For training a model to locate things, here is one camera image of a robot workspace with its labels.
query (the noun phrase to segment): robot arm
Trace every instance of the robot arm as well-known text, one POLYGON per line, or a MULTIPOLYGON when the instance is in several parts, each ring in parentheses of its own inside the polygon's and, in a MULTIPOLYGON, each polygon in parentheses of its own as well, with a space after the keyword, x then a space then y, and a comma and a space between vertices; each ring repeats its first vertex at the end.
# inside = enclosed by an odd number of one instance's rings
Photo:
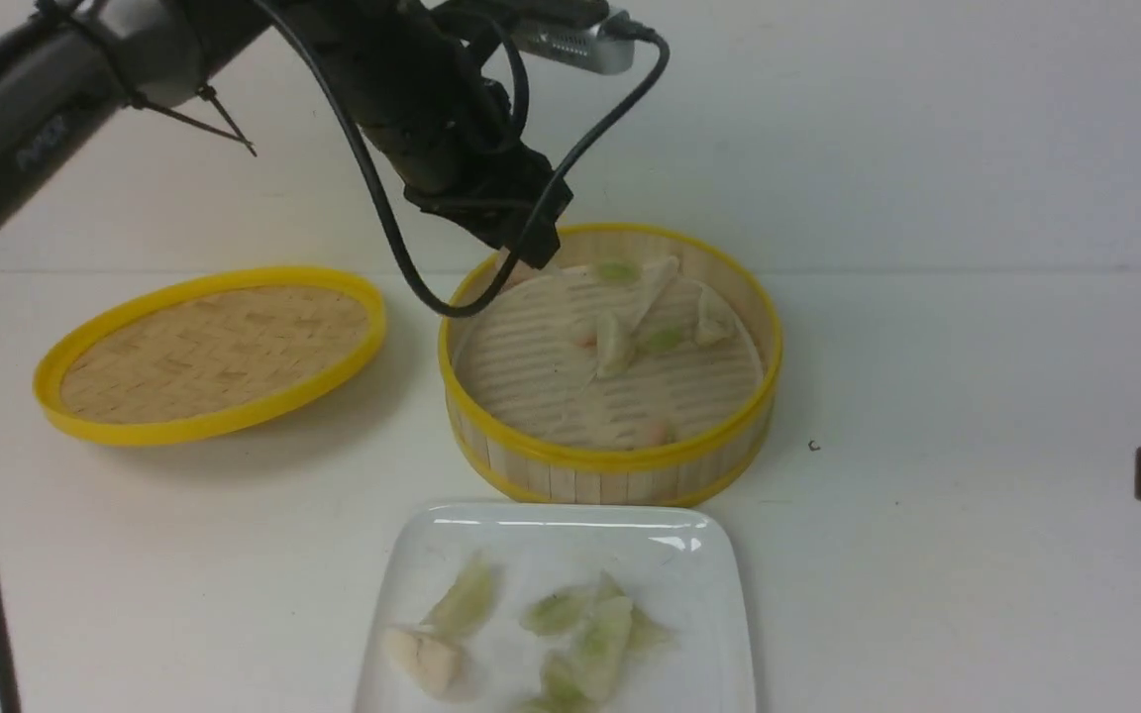
MULTIPOLYGON (((599 73, 631 64, 604 0, 281 0, 346 112, 402 177, 404 198, 542 267, 572 193, 513 135, 479 67, 510 32, 527 52, 599 73), (467 47, 462 40, 471 41, 467 47), (531 216, 544 188, 551 196, 531 216), (531 220, 531 229, 521 227, 531 220)), ((172 108, 268 27, 251 0, 81 3, 0 81, 0 226, 119 108, 172 108)))

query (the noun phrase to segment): yellow rim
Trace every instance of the yellow rim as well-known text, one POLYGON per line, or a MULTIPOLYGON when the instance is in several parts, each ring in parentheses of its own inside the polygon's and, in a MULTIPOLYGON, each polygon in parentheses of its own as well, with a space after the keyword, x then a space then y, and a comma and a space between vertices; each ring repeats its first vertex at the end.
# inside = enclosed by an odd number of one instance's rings
MULTIPOLYGON (((469 444, 467 444, 466 440, 463 440, 461 432, 456 429, 456 424, 452 424, 452 434, 454 435, 454 437, 456 437, 456 446, 461 447, 461 452, 463 455, 466 455, 466 461, 469 462, 469 465, 472 467, 472 469, 476 470, 478 475, 484 478, 485 481, 487 481, 492 487, 494 487, 495 491, 502 492, 504 496, 509 497, 510 500, 516 500, 519 502, 556 502, 552 500, 552 497, 544 497, 543 495, 540 495, 540 493, 537 492, 526 491, 525 487, 516 486, 516 484, 508 481, 508 479, 504 478, 504 476, 501 476, 500 473, 495 472, 495 470, 491 469, 491 465, 482 462, 478 455, 476 455, 475 451, 472 451, 471 447, 469 447, 469 444)), ((730 484, 735 481, 735 479, 738 479, 739 476, 742 476, 744 472, 747 472, 747 469, 748 467, 751 467, 752 461, 755 460, 755 456, 760 454, 761 447, 764 446, 764 438, 767 437, 767 435, 769 435, 768 424, 766 424, 764 430, 760 432, 760 437, 755 438, 755 443, 752 444, 751 451, 747 451, 747 455, 744 456, 742 461, 738 461, 738 464, 734 465, 733 470, 729 470, 728 473, 720 476, 720 478, 718 478, 714 484, 710 484, 710 486, 702 488, 702 491, 689 493, 689 495, 682 497, 654 502, 653 505, 694 507, 701 504, 702 502, 706 502, 712 497, 715 497, 717 495, 719 495, 721 491, 723 491, 726 487, 729 487, 730 484)), ((637 502, 625 502, 625 504, 622 505, 639 505, 639 504, 637 504, 637 502)))
MULTIPOLYGON (((558 467, 558 469, 597 470, 597 472, 607 473, 669 469, 671 465, 696 460, 696 457, 702 457, 718 451, 719 447, 725 446, 726 443, 729 443, 737 435, 743 424, 751 423, 762 411, 769 408, 770 396, 772 396, 774 387, 777 383, 777 374, 780 371, 780 366, 783 366, 783 324, 778 319, 772 299, 769 299, 769 293, 764 292, 764 287, 761 287, 760 282, 754 278, 754 275, 751 275, 745 267, 739 266, 734 258, 725 256, 723 252, 710 246, 710 244, 703 243, 701 240, 679 234, 675 230, 661 229, 661 227, 642 225, 641 222, 585 222, 585 225, 567 226, 558 229, 561 235, 574 235, 580 234, 580 232, 593 230, 648 232, 652 235, 691 244, 694 248, 709 252, 711 256, 723 261, 734 272, 737 272, 744 281, 747 281, 747 284, 751 284, 758 297, 769 308, 769 319, 774 322, 774 357, 769 360, 769 365, 766 366, 764 380, 761 382, 760 388, 755 389, 755 394, 752 394, 751 400, 742 410, 738 410, 737 414, 729 416, 728 420, 725 420, 717 428, 698 435, 696 438, 674 443, 671 446, 642 447, 638 451, 598 452, 585 451, 582 447, 558 446, 558 444, 544 443, 501 423, 501 421, 488 414, 484 407, 469 397, 469 394, 466 392, 466 388, 459 382, 452 368, 452 354, 447 350, 450 321, 443 319, 443 324, 439 325, 439 373, 443 374, 443 382, 446 386, 448 396, 452 397, 459 410, 466 416, 469 416, 470 422, 478 426, 487 435, 487 438, 503 444, 503 446, 510 447, 510 449, 521 453, 521 455, 558 467)), ((453 295, 452 301, 461 301, 470 285, 488 275, 493 264, 494 258, 475 267, 466 276, 466 279, 463 279, 461 286, 453 295)))
POLYGON ((108 446, 163 446, 169 443, 216 437, 261 424, 274 416, 299 410, 306 403, 329 394, 364 368, 372 357, 377 356, 385 340, 386 307, 381 302, 381 294, 357 275, 329 270, 324 267, 261 267, 254 270, 222 273, 137 297, 73 330, 38 363, 33 375, 33 394, 41 404, 47 420, 73 437, 108 446), (233 289, 266 287, 274 284, 311 285, 311 287, 331 289, 345 297, 354 298, 367 310, 371 321, 367 337, 349 356, 329 366, 321 374, 291 386, 284 391, 213 414, 154 424, 104 424, 73 414, 60 400, 59 387, 72 363, 113 331, 172 303, 186 302, 217 292, 228 292, 233 289))

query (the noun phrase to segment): white wall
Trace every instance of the white wall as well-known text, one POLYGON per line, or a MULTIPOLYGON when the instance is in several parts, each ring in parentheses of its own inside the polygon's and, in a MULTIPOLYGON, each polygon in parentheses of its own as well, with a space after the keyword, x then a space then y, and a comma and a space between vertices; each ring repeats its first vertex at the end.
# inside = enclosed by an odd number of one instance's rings
MULTIPOLYGON (((27 6, 0 0, 0 31, 27 6)), ((1141 0, 629 9, 674 58, 570 176, 572 220, 665 222, 761 272, 1141 267, 1141 0)), ((650 58, 608 79, 531 59, 529 144, 559 157, 650 58)), ((127 113, 6 227, 0 270, 393 269, 341 135, 280 38, 216 86, 261 157, 127 113)), ((426 269, 483 253, 400 216, 426 269)))

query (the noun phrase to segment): square plate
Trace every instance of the square plate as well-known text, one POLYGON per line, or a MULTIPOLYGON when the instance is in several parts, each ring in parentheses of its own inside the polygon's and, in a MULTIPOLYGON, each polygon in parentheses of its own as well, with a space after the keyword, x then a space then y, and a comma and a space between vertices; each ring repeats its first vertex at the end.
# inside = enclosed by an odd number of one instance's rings
POLYGON ((630 658, 602 713, 754 713, 747 610, 725 529, 666 507, 478 504, 431 507, 404 525, 386 569, 358 684, 357 713, 508 713, 537 695, 540 664, 570 637, 519 626, 526 606, 557 588, 610 573, 675 646, 630 658), (497 578, 497 603, 466 643, 468 696, 422 694, 381 650, 387 626, 415 626, 475 551, 497 578))

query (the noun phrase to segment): white table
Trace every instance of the white table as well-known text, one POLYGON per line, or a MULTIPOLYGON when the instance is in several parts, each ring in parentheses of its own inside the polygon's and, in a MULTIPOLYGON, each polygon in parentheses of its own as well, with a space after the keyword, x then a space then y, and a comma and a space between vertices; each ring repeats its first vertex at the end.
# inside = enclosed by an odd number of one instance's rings
MULTIPOLYGON (((346 712, 399 525, 497 497, 450 438, 436 319, 379 281, 371 368, 235 437, 114 451, 51 430, 38 357, 185 276, 0 274, 26 710, 346 712)), ((703 508, 737 545, 762 710, 1141 710, 1141 273, 764 281, 787 327, 775 432, 703 508)))

